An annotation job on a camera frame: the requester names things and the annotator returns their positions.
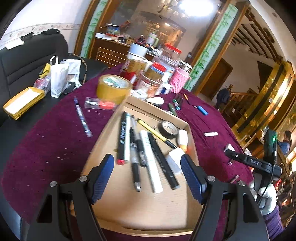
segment wooden railing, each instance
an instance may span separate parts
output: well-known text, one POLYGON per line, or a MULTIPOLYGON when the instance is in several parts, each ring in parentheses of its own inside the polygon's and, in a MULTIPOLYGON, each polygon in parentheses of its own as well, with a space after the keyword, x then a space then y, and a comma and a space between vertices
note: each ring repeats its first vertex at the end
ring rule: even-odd
POLYGON ((230 126, 233 126, 257 98, 257 93, 232 92, 228 103, 220 111, 230 126))

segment tape roll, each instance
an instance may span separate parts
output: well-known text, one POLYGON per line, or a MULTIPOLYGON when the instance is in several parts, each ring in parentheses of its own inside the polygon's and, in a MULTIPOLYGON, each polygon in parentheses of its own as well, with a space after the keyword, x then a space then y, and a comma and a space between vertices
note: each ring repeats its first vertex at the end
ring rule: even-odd
POLYGON ((103 101, 120 104, 129 95, 131 88, 132 84, 127 79, 117 75, 106 74, 99 78, 96 94, 103 101))
POLYGON ((173 139, 178 135, 178 128, 166 120, 159 123, 158 130, 167 139, 173 139))

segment blue gripper pad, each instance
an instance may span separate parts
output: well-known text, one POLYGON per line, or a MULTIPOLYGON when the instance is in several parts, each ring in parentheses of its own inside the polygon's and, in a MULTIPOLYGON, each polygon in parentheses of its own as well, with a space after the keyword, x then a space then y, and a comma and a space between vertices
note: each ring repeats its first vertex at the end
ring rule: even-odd
POLYGON ((203 183, 197 178, 196 173, 193 168, 198 168, 191 158, 185 154, 181 157, 181 169, 187 181, 187 184, 191 190, 192 196, 195 200, 197 200, 200 204, 204 204, 205 200, 202 194, 205 192, 207 188, 207 183, 204 181, 203 183))
POLYGON ((100 200, 104 193, 114 168, 114 157, 111 154, 107 154, 98 168, 100 171, 97 180, 94 183, 93 195, 91 197, 92 204, 96 203, 97 200, 100 200))

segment white glove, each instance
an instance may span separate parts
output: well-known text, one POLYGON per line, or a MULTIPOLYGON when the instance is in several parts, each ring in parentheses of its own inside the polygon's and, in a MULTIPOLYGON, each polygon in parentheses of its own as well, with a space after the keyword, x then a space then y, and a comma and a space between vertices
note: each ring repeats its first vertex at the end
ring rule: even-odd
MULTIPOLYGON (((260 188, 258 191, 258 194, 255 191, 254 181, 256 182, 256 179, 258 179, 258 178, 256 178, 256 176, 258 176, 258 175, 259 174, 254 173, 254 180, 251 181, 251 183, 249 184, 250 191, 251 191, 253 197, 255 198, 255 200, 257 199, 258 194, 261 196, 266 188, 266 187, 260 188)), ((274 185, 272 185, 272 183, 270 183, 268 185, 263 197, 267 198, 266 203, 265 203, 265 207, 263 210, 261 210, 261 214, 264 216, 264 215, 270 214, 276 207, 276 189, 274 188, 274 185)))

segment wooden door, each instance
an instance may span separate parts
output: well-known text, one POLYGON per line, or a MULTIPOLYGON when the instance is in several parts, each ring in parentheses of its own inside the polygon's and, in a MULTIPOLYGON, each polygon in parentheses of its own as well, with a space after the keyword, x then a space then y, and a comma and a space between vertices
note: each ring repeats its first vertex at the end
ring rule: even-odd
POLYGON ((201 93, 206 97, 213 99, 232 70, 233 68, 231 65, 224 59, 221 59, 214 72, 211 74, 209 80, 202 88, 201 93))

